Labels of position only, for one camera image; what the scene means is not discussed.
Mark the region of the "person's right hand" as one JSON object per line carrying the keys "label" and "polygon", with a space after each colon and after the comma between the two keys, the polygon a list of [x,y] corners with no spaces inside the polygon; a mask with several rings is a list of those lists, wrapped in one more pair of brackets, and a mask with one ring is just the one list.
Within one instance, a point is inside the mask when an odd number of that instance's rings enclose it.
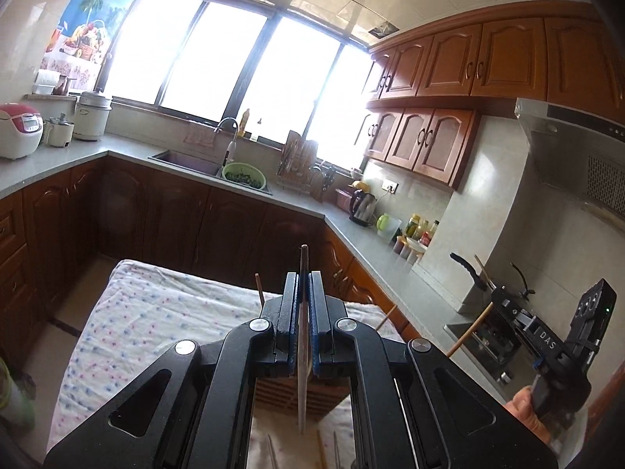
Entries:
{"label": "person's right hand", "polygon": [[512,400],[506,402],[504,407],[507,412],[521,421],[542,442],[549,445],[551,442],[551,434],[546,426],[539,420],[533,409],[531,387],[524,387],[519,390]]}

